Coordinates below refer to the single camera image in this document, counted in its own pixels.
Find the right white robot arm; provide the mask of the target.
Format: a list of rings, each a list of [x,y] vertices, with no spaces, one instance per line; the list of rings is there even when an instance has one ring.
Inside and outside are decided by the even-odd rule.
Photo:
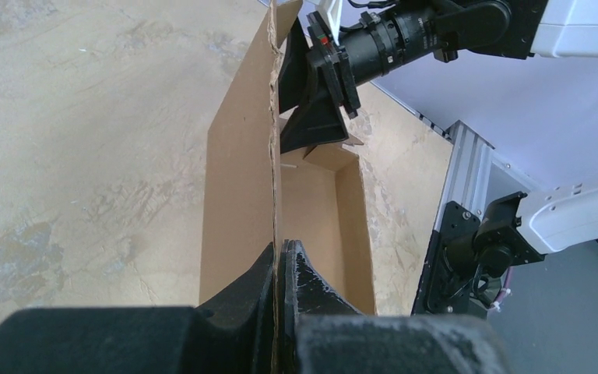
[[[478,231],[469,248],[526,248],[540,261],[582,243],[598,248],[598,1],[370,1],[341,22],[317,1],[295,23],[281,70],[291,117],[281,150],[338,143],[357,117],[358,90],[432,55],[403,85],[431,118],[466,124],[537,182],[513,200],[510,241]]]

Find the brown cardboard box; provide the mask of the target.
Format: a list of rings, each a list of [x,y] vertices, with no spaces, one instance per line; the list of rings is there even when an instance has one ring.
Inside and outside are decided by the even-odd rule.
[[[209,127],[193,372],[280,372],[299,312],[375,313],[359,157],[280,152],[280,48],[300,9],[270,6]]]

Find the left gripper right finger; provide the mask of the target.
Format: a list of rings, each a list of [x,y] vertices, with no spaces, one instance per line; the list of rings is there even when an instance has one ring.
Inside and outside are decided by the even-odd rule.
[[[369,316],[283,243],[283,373],[510,373],[483,320],[462,315]]]

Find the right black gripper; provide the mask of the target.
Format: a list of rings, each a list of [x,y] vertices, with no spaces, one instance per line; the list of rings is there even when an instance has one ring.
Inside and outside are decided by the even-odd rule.
[[[508,30],[504,1],[369,2],[353,26],[340,26],[336,45],[315,10],[308,15],[310,48],[298,18],[290,28],[279,76],[279,113],[295,108],[280,133],[280,153],[349,139],[344,110],[357,116],[357,88],[433,54],[442,62],[461,50],[486,47]]]

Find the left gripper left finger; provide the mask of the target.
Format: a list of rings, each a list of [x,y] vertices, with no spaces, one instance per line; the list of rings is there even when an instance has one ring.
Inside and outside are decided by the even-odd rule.
[[[268,373],[273,247],[196,307],[35,308],[0,324],[0,373]]]

